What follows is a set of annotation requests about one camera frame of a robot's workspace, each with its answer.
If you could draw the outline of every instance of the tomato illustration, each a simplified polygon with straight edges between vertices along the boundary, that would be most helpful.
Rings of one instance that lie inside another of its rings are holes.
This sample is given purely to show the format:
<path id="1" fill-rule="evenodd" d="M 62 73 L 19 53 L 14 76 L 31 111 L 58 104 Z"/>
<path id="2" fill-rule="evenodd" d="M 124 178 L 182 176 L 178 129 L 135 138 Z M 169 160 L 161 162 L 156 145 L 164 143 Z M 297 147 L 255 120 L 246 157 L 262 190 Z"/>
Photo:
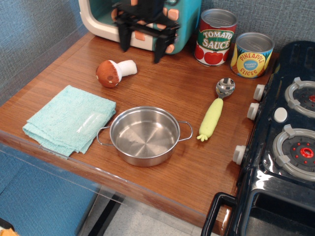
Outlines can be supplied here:
<path id="1" fill-rule="evenodd" d="M 204 56 L 204 53 L 203 53 L 203 50 L 199 47 L 199 45 L 197 44 L 196 45 L 196 50 L 195 50 L 195 57 L 198 59 L 198 60 L 201 60 L 203 59 L 203 56 Z"/>
<path id="2" fill-rule="evenodd" d="M 227 58 L 228 58 L 228 52 L 229 52 L 230 50 L 227 50 L 226 51 L 226 53 L 224 54 L 224 56 L 223 56 L 223 61 L 226 61 L 227 60 Z"/>
<path id="3" fill-rule="evenodd" d="M 205 54 L 205 61 L 209 65 L 216 65 L 218 64 L 221 60 L 223 59 L 223 54 L 222 53 L 206 53 Z"/>

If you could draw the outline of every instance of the red burner light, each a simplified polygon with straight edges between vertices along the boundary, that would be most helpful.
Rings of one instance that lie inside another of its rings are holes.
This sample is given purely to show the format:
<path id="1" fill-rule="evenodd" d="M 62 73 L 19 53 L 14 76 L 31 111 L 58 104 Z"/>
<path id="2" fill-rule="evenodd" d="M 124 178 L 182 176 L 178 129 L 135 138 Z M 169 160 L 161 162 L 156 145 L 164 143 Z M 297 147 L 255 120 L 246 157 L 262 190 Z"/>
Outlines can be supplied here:
<path id="1" fill-rule="evenodd" d="M 301 148 L 300 153 L 305 158 L 312 158 L 314 156 L 313 150 L 308 147 Z"/>
<path id="2" fill-rule="evenodd" d="M 315 95 L 309 96 L 309 100 L 310 100 L 311 102 L 315 102 Z"/>

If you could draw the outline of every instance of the stove burner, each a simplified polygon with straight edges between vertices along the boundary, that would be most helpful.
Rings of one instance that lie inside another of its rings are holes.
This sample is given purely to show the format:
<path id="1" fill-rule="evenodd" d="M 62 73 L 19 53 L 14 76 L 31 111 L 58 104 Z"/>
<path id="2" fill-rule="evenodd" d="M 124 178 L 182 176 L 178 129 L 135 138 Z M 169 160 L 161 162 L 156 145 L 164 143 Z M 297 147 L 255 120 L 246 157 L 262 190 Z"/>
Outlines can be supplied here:
<path id="1" fill-rule="evenodd" d="M 288 106 L 303 115 L 315 118 L 315 82 L 296 77 L 285 90 Z"/>
<path id="2" fill-rule="evenodd" d="M 296 136 L 285 140 L 282 149 L 284 155 L 290 158 L 292 165 L 304 171 L 315 171 L 315 139 Z"/>
<path id="3" fill-rule="evenodd" d="M 315 181 L 315 131 L 285 125 L 272 144 L 276 163 L 288 173 Z"/>
<path id="4" fill-rule="evenodd" d="M 293 97 L 300 102 L 301 107 L 315 112 L 315 88 L 301 88 L 293 92 Z"/>

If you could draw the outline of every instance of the white knob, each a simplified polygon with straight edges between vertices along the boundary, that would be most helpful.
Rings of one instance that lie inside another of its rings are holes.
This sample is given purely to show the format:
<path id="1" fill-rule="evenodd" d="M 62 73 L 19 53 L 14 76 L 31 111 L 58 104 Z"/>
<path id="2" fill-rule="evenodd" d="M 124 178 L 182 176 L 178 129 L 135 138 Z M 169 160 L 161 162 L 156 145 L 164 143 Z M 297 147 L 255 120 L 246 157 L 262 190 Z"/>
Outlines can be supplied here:
<path id="1" fill-rule="evenodd" d="M 233 154 L 233 161 L 240 165 L 242 163 L 242 160 L 244 158 L 244 154 L 245 154 L 245 150 L 246 150 L 246 146 L 242 145 L 239 146 L 237 145 Z"/>
<path id="2" fill-rule="evenodd" d="M 261 101 L 262 94 L 264 93 L 265 85 L 257 85 L 254 93 L 254 99 L 258 102 Z"/>
<path id="3" fill-rule="evenodd" d="M 259 107 L 259 103 L 251 103 L 250 108 L 248 109 L 248 112 L 247 112 L 247 118 L 251 120 L 255 120 L 258 107 Z"/>
<path id="4" fill-rule="evenodd" d="M 287 111 L 283 107 L 278 107 L 274 113 L 274 119 L 278 123 L 282 123 L 287 118 Z"/>

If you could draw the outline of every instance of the can lid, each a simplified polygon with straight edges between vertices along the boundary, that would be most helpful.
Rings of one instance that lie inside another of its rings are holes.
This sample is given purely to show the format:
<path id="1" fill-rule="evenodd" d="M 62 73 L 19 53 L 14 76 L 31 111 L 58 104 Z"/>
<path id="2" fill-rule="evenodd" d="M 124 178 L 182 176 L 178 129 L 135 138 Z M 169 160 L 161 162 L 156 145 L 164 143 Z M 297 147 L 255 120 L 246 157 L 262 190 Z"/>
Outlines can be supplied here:
<path id="1" fill-rule="evenodd" d="M 203 11 L 201 19 L 213 28 L 227 28 L 237 24 L 237 17 L 232 12 L 219 8 Z"/>
<path id="2" fill-rule="evenodd" d="M 265 34 L 256 32 L 247 32 L 239 35 L 236 39 L 238 47 L 249 51 L 264 53 L 273 50 L 275 46 L 274 40 Z"/>

